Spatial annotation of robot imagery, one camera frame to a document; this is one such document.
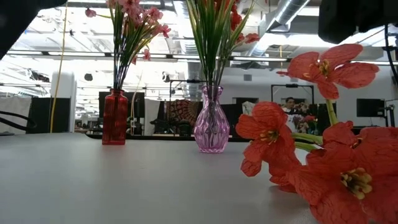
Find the red glass vase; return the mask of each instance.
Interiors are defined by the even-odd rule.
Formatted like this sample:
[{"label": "red glass vase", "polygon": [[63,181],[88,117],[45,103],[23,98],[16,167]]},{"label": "red glass vase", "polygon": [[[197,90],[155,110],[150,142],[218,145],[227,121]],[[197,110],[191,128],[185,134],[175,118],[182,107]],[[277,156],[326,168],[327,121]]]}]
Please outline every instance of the red glass vase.
[{"label": "red glass vase", "polygon": [[128,100],[123,90],[111,89],[105,97],[103,145],[124,145],[126,143],[126,124]]}]

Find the desk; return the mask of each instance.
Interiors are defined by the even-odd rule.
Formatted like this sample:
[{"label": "desk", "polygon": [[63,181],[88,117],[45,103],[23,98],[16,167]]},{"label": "desk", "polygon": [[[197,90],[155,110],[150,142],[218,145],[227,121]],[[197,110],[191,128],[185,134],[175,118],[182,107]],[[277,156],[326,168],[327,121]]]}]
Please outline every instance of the desk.
[{"label": "desk", "polygon": [[303,199],[268,181],[266,166],[253,178],[239,170],[245,142],[202,154],[193,141],[102,146],[72,133],[0,141],[0,223],[316,223]]}]

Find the glass vase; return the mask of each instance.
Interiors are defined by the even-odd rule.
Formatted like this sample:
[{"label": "glass vase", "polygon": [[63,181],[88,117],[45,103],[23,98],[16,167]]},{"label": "glass vase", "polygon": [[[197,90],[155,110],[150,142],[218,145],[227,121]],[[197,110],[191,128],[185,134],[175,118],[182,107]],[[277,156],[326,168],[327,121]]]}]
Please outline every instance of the glass vase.
[{"label": "glass vase", "polygon": [[105,97],[103,145],[124,145],[126,143],[128,100],[123,90],[111,89]]},{"label": "glass vase", "polygon": [[219,98],[223,92],[221,86],[203,86],[203,109],[193,130],[199,150],[205,153],[221,153],[229,138],[229,123]]}]

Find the person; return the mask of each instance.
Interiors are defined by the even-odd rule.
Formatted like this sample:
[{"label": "person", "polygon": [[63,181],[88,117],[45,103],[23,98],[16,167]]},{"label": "person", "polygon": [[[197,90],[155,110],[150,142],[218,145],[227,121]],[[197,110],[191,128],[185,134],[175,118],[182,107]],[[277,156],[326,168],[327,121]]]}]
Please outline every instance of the person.
[{"label": "person", "polygon": [[290,128],[290,130],[295,133],[296,130],[296,120],[300,119],[300,115],[297,115],[297,110],[294,108],[295,100],[293,97],[288,97],[285,100],[285,105],[282,108],[283,111],[287,114],[286,125]]}]

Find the white wall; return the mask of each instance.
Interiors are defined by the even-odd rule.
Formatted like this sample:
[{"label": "white wall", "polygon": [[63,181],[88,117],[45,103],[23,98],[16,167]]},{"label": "white wall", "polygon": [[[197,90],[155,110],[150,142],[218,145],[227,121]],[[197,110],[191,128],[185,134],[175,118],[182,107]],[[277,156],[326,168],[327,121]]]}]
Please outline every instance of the white wall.
[{"label": "white wall", "polygon": [[[339,86],[340,99],[337,100],[337,116],[340,121],[353,121],[355,126],[378,125],[385,126],[384,118],[358,118],[356,116],[356,99],[357,98],[374,98],[392,100],[398,98],[397,90],[392,84],[391,69],[389,67],[380,67],[380,72],[376,79],[367,87],[360,89],[346,89]],[[259,98],[260,101],[271,100],[271,84],[290,83],[289,77],[280,77],[274,72],[268,70],[248,70],[229,69],[229,73],[225,73],[221,85],[224,87],[223,94],[220,97],[221,104],[233,103],[235,97]],[[252,74],[252,82],[244,82],[243,74]],[[299,82],[300,85],[312,85],[312,83]],[[324,103],[324,99],[314,85],[315,103]],[[282,98],[292,96],[294,98],[306,98],[311,102],[310,89],[308,92],[302,88],[279,88],[274,93],[274,101],[281,102]]]}]

